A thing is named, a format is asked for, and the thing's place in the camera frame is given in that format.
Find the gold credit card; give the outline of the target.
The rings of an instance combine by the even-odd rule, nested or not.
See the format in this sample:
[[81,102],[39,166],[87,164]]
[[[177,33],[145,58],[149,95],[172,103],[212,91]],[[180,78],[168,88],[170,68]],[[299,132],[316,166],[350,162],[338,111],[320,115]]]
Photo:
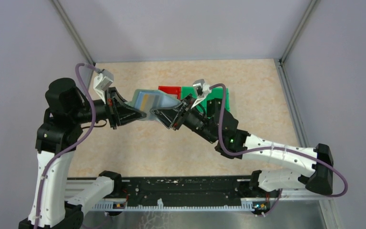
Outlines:
[[150,110],[158,102],[158,96],[154,94],[143,94],[140,96],[139,109],[143,112],[149,113]]

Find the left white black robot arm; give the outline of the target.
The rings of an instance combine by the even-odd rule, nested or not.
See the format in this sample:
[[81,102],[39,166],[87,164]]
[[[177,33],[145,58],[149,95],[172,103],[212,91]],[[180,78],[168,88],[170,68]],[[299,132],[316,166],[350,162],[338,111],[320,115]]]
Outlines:
[[49,107],[37,130],[38,175],[35,197],[21,229],[78,229],[86,213],[101,199],[120,198],[126,190],[119,173],[103,171],[94,182],[71,198],[65,197],[71,161],[77,145],[87,138],[82,125],[100,120],[111,128],[129,124],[146,114],[129,106],[111,87],[104,100],[89,100],[71,78],[53,81],[45,94]]

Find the grey-green card holder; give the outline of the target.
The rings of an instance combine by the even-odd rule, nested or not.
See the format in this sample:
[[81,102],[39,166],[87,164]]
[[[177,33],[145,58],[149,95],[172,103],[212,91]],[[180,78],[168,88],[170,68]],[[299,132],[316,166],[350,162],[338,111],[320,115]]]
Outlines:
[[157,117],[150,110],[153,108],[165,108],[176,106],[180,103],[176,97],[160,90],[137,89],[133,98],[127,104],[135,109],[146,113],[146,117],[140,121],[157,121]]

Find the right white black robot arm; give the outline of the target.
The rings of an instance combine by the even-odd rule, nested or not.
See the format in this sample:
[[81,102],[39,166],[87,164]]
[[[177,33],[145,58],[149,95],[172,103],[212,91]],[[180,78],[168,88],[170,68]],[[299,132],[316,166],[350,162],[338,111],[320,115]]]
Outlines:
[[193,108],[194,98],[189,95],[172,107],[150,110],[167,128],[178,130],[186,126],[210,143],[217,143],[215,150],[228,159],[260,160],[283,167],[282,170],[261,171],[251,174],[249,190],[261,197],[265,192],[282,188],[306,188],[320,195],[333,193],[333,158],[329,146],[295,147],[260,138],[238,129],[238,120],[220,100],[206,115]]

